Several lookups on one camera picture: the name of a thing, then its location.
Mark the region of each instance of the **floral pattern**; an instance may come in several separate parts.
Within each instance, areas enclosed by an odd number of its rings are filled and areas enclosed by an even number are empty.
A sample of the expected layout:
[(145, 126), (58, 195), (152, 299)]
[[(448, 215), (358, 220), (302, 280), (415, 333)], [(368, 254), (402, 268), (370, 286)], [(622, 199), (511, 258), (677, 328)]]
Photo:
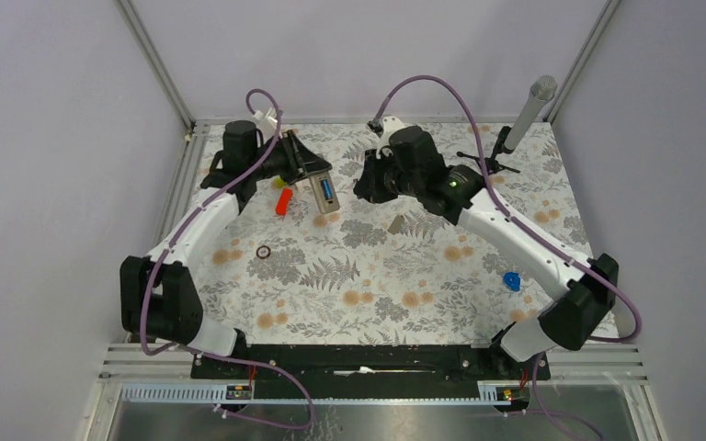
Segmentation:
[[(468, 124), (421, 124), (447, 164), (476, 154)], [(246, 332), (260, 344), (473, 344), (484, 343), (512, 321), (538, 314), (550, 298), (528, 274), (521, 290), (503, 283), (518, 271), (482, 238), (427, 213), (413, 198), (371, 205), (353, 195), (363, 153), (376, 141), (361, 124), (302, 124), (309, 149), (334, 165), (341, 209), (318, 214), (309, 185), (294, 191), (288, 214), (274, 207), (281, 188), (258, 183), (242, 215), (209, 244), (208, 257), (191, 268), (205, 312)], [(478, 126), (490, 152), (501, 125)], [(196, 188), (222, 148), (223, 126), (212, 126)], [(492, 182), (518, 211), (569, 245), (590, 248), (550, 125), (534, 124)], [(199, 203), (194, 190), (193, 204)], [(397, 215), (404, 224), (387, 232)], [(266, 245), (271, 255), (256, 257)], [(611, 317), (596, 335), (617, 336)]]

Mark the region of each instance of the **blue object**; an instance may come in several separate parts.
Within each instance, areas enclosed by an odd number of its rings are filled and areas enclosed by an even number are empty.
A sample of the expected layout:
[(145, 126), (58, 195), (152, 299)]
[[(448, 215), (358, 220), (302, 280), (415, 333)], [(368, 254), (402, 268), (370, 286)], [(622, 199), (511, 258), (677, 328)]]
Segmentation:
[(503, 277), (508, 288), (518, 291), (521, 289), (521, 276), (518, 273), (505, 273)]

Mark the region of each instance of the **red object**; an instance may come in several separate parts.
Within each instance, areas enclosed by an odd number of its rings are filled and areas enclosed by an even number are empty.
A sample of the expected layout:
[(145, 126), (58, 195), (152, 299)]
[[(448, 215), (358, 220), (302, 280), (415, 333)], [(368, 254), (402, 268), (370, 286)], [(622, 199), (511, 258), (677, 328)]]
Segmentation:
[(278, 200), (278, 205), (275, 207), (275, 212), (280, 216), (285, 216), (285, 213), (288, 212), (288, 202), (292, 196), (293, 190), (290, 188), (283, 188), (282, 194), (280, 194), (280, 199)]

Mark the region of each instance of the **microphone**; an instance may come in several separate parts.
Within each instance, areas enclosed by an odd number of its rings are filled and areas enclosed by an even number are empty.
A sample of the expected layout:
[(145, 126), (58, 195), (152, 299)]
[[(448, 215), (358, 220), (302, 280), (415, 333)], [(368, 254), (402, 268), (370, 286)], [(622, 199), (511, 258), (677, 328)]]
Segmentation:
[(559, 85), (550, 75), (541, 76), (531, 85), (529, 99), (526, 100), (526, 105), (521, 110), (521, 114), (518, 115), (513, 128), (510, 129), (507, 139), (502, 145), (502, 153), (511, 154), (516, 150), (518, 143), (521, 142), (526, 134), (526, 130), (531, 127), (531, 123), (537, 118), (542, 108), (548, 104), (548, 101), (551, 101), (553, 96), (556, 95), (557, 88), (559, 88)]

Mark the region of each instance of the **gray wall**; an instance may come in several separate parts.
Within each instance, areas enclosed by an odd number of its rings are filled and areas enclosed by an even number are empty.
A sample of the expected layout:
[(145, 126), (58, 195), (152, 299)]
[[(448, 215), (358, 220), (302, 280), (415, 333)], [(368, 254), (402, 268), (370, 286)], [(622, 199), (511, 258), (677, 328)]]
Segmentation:
[(0, 1), (0, 441), (72, 439), (182, 135), (113, 1)]
[(670, 439), (706, 439), (706, 2), (623, 2), (554, 128)]
[[(286, 118), (371, 118), (408, 76), (454, 85), (473, 113), (515, 116), (541, 74), (569, 72), (605, 0), (135, 0), (197, 118), (244, 116), (253, 87)], [(389, 107), (459, 116), (439, 85)]]

